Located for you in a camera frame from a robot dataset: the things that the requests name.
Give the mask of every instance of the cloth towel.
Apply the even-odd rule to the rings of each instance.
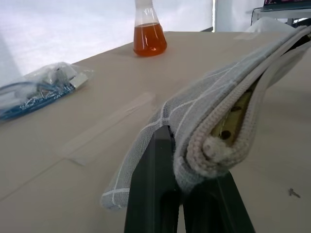
[[[256,116],[248,117],[252,114],[247,110],[240,133],[231,147],[212,137],[210,132],[269,65],[310,31],[310,27],[297,28],[240,61],[206,74],[167,100],[141,129],[102,195],[102,206],[109,209],[127,206],[132,173],[152,134],[163,125],[169,125],[174,134],[173,168],[177,183],[185,194],[198,183],[220,176],[241,162],[247,156],[255,134]]]

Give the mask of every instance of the erlenmeyer flask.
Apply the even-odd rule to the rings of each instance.
[[[167,43],[152,0],[135,0],[134,52],[140,56],[163,53]]]

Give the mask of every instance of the gray cloth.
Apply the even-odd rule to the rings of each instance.
[[[169,125],[174,134],[176,151],[174,172],[181,189],[187,193],[205,177],[191,169],[185,159],[190,137],[210,112],[266,57],[296,34],[260,48],[219,70],[206,74],[188,89],[166,101],[140,131],[132,148],[102,195],[101,204],[109,209],[127,206],[132,173],[144,153],[152,134],[163,125]]]

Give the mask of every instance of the beige table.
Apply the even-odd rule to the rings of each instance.
[[[78,62],[95,71],[88,86],[0,126],[0,232],[121,233],[125,210],[108,212],[99,199],[153,110],[205,72],[281,36],[167,33],[168,49],[156,57],[136,57],[126,45]],[[250,157],[232,171],[259,233],[310,232],[310,110],[297,102],[311,87],[282,83],[269,90]],[[281,103],[287,96],[295,97]],[[296,120],[289,104],[303,120],[298,128],[289,124]],[[301,199],[288,196],[290,187]]]

